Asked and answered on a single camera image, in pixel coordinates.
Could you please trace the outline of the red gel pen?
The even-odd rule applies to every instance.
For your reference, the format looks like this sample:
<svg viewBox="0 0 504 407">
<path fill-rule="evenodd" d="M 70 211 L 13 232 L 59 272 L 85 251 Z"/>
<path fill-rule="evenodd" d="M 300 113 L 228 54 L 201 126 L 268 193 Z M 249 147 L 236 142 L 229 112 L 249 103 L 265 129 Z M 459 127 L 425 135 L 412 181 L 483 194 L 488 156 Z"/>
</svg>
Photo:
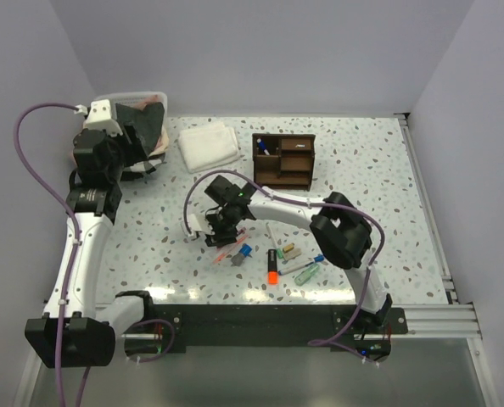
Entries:
<svg viewBox="0 0 504 407">
<path fill-rule="evenodd" d="M 238 232 L 236 243 L 242 243 L 248 238 L 248 233 L 245 228 Z"/>
</svg>

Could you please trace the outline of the orange black highlighter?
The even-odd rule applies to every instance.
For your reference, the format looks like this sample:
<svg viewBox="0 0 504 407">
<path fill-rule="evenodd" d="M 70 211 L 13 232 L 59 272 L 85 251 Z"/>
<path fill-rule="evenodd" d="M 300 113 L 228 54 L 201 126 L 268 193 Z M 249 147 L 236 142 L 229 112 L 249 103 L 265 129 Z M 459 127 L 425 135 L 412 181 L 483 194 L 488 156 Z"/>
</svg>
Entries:
<svg viewBox="0 0 504 407">
<path fill-rule="evenodd" d="M 267 278 L 270 285 L 276 285 L 278 282 L 276 249 L 269 249 L 267 252 Z"/>
</svg>

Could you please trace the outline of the small gold eraser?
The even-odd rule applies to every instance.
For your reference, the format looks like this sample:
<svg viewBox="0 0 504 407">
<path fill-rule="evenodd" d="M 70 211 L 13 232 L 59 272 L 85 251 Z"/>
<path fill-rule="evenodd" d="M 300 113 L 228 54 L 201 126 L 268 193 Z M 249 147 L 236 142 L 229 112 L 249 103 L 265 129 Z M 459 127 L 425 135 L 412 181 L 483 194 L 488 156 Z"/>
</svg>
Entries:
<svg viewBox="0 0 504 407">
<path fill-rule="evenodd" d="M 282 251 L 283 251 L 283 253 L 284 253 L 284 254 L 286 254 L 286 253 L 288 253 L 288 252 L 292 251 L 293 249 L 294 249 L 294 244 L 293 244 L 293 243 L 290 243 L 290 244 L 288 244 L 288 245 L 284 246 L 284 247 L 282 248 Z"/>
</svg>

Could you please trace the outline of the white blue cap pen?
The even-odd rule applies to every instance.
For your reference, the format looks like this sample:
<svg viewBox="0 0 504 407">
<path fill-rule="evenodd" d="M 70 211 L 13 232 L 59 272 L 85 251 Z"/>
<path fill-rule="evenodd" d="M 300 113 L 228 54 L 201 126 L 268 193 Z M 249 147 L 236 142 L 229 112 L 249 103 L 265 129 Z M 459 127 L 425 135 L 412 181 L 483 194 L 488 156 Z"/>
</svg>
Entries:
<svg viewBox="0 0 504 407">
<path fill-rule="evenodd" d="M 291 265 L 283 270 L 280 270 L 278 272 L 278 275 L 280 276 L 285 276 L 287 274 L 290 274 L 290 273 L 293 273 L 293 272 L 296 272 L 297 270 L 302 270 L 304 268 L 307 268 L 311 265 L 313 265 L 314 262 L 313 261 L 308 261 L 308 262 L 302 262 L 302 263 L 298 263 L 298 264 L 295 264 L 295 265 Z"/>
</svg>

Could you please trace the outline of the beige eraser block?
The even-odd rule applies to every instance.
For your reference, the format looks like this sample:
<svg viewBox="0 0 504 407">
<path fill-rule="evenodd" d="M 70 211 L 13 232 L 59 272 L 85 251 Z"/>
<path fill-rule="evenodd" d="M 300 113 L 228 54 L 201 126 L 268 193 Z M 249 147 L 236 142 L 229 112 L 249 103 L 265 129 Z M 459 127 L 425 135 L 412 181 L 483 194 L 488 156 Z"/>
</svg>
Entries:
<svg viewBox="0 0 504 407">
<path fill-rule="evenodd" d="M 301 255 L 301 249 L 300 248 L 293 248 L 292 250 L 289 250 L 288 252 L 285 252 L 283 254 L 283 258 L 286 261 L 290 261 L 291 259 L 295 259 L 298 256 Z"/>
</svg>

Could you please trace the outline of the brown wooden desk organizer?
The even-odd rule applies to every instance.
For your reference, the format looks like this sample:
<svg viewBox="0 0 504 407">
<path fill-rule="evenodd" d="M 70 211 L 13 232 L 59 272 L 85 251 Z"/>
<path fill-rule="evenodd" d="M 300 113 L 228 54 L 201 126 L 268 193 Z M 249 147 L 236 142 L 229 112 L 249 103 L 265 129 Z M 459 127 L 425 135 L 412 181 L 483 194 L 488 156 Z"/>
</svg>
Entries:
<svg viewBox="0 0 504 407">
<path fill-rule="evenodd" d="M 269 156 L 258 147 L 257 138 L 265 142 Z M 252 135 L 253 172 L 255 183 L 271 189 L 309 191 L 315 168 L 314 134 Z"/>
</svg>

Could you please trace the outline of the blue cap ballpoint pen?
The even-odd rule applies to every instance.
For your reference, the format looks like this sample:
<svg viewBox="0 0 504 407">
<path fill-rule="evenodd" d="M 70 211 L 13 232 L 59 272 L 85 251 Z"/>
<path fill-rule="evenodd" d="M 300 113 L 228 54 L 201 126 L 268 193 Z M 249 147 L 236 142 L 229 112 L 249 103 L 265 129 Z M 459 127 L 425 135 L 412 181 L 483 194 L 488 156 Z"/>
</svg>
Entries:
<svg viewBox="0 0 504 407">
<path fill-rule="evenodd" d="M 256 142 L 258 144 L 258 147 L 259 147 L 259 150 L 266 156 L 269 156 L 270 155 L 270 152 L 268 151 L 268 148 L 265 144 L 265 142 L 263 141 L 262 138 L 257 138 L 256 139 Z"/>
</svg>

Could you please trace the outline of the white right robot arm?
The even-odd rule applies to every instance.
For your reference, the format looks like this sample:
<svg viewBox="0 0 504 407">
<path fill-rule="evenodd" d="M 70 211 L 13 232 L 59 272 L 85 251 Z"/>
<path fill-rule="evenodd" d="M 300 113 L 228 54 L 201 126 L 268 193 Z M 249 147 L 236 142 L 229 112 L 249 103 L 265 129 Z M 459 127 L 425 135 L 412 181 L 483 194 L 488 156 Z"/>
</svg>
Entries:
<svg viewBox="0 0 504 407">
<path fill-rule="evenodd" d="M 374 270 L 385 233 L 345 195 L 332 192 L 326 198 L 309 199 L 253 182 L 240 187 L 224 176 L 217 176 L 204 192 L 217 204 L 215 212 L 204 217 L 209 246 L 233 242 L 244 220 L 274 220 L 308 231 L 324 259 L 344 271 L 356 294 L 361 328 L 376 333 L 388 324 L 393 301 Z"/>
</svg>

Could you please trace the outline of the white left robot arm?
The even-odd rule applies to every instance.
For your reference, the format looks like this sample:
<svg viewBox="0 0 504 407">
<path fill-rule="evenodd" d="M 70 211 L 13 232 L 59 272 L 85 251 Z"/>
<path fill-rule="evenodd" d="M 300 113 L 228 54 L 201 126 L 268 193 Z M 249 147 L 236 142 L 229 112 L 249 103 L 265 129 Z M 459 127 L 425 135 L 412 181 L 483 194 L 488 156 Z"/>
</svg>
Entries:
<svg viewBox="0 0 504 407">
<path fill-rule="evenodd" d="M 148 332 L 156 322 L 144 290 L 118 293 L 107 310 L 96 311 L 103 251 L 122 197 L 120 179 L 126 167 L 148 158 L 161 134 L 145 125 L 121 129 L 114 137 L 84 129 L 73 140 L 76 168 L 65 200 L 71 215 L 62 263 L 42 316 L 25 325 L 25 338 L 50 369 L 106 366 L 117 337 L 130 327 Z"/>
</svg>

